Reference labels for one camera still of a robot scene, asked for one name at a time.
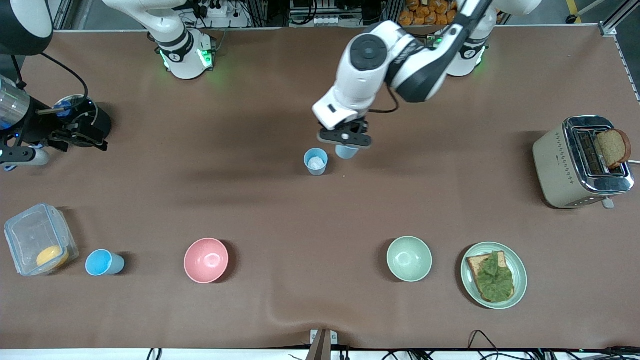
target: blue cup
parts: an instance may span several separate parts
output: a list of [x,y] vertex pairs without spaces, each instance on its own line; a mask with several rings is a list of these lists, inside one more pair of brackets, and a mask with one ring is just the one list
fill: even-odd
[[[323,166],[321,168],[315,168],[314,164],[312,164],[312,166],[309,167],[309,161],[313,158],[320,158],[320,160],[322,160],[324,163]],[[327,161],[329,161],[329,156],[327,156],[324,150],[318,149],[317,147],[309,149],[309,151],[307,151],[307,153],[305,154],[305,166],[307,167],[307,170],[309,170],[309,172],[315,176],[324,174]]]
[[340,158],[340,159],[351,159],[352,157],[356,156],[356,154],[358,153],[358,149],[357,147],[350,147],[350,146],[344,146],[344,145],[336,145],[335,146],[335,154]]
[[124,259],[109,250],[96,250],[86,258],[84,269],[91,276],[114,275],[124,268]]

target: plate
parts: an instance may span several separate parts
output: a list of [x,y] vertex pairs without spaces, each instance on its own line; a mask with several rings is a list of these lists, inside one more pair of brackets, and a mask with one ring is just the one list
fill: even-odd
[[[480,291],[474,282],[473,273],[467,263],[467,258],[491,254],[493,251],[504,251],[504,257],[507,260],[507,267],[513,273],[513,286],[515,288],[515,292],[509,300],[503,302],[488,302],[480,296]],[[460,275],[462,277],[462,284],[465,286],[465,289],[467,289],[469,295],[471,295],[478,304],[490,309],[509,309],[519,303],[524,297],[525,292],[527,292],[527,270],[524,268],[522,260],[515,252],[513,252],[513,250],[500,243],[488,241],[472,246],[462,259]]]

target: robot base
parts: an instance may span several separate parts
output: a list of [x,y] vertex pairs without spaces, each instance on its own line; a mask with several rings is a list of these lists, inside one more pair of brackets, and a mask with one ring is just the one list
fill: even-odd
[[216,39],[197,29],[189,29],[189,32],[193,35],[196,45],[181,62],[175,63],[163,56],[167,71],[183,80],[195,79],[205,71],[213,71],[216,57]]

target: toaster slot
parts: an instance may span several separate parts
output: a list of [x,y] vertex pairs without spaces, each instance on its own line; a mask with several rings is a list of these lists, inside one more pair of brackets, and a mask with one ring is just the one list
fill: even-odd
[[599,152],[596,149],[595,137],[591,131],[576,130],[575,137],[580,144],[580,154],[582,162],[585,164],[589,176],[604,176],[608,174],[606,166],[600,161]]

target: plastic container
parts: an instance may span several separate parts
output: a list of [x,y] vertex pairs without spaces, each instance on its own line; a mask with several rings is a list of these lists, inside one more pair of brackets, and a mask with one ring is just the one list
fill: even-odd
[[51,205],[38,204],[4,225],[15,269],[23,276],[48,274],[78,257],[64,215]]

